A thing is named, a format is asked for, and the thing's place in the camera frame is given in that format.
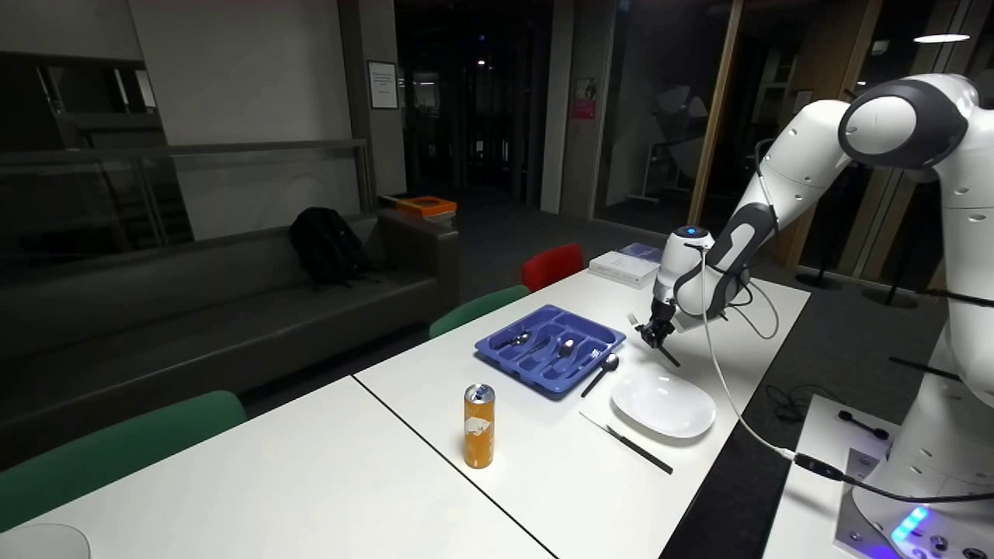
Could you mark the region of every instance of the blue tray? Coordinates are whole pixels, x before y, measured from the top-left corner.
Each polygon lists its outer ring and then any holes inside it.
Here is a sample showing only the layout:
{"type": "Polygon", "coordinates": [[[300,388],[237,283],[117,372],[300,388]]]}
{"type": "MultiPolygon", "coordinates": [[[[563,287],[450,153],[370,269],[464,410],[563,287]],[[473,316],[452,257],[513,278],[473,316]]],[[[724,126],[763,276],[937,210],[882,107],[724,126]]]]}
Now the blue tray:
{"type": "Polygon", "coordinates": [[[577,388],[617,343],[617,329],[563,307],[540,307],[518,323],[474,340],[474,358],[532,386],[549,400],[577,388]]]}

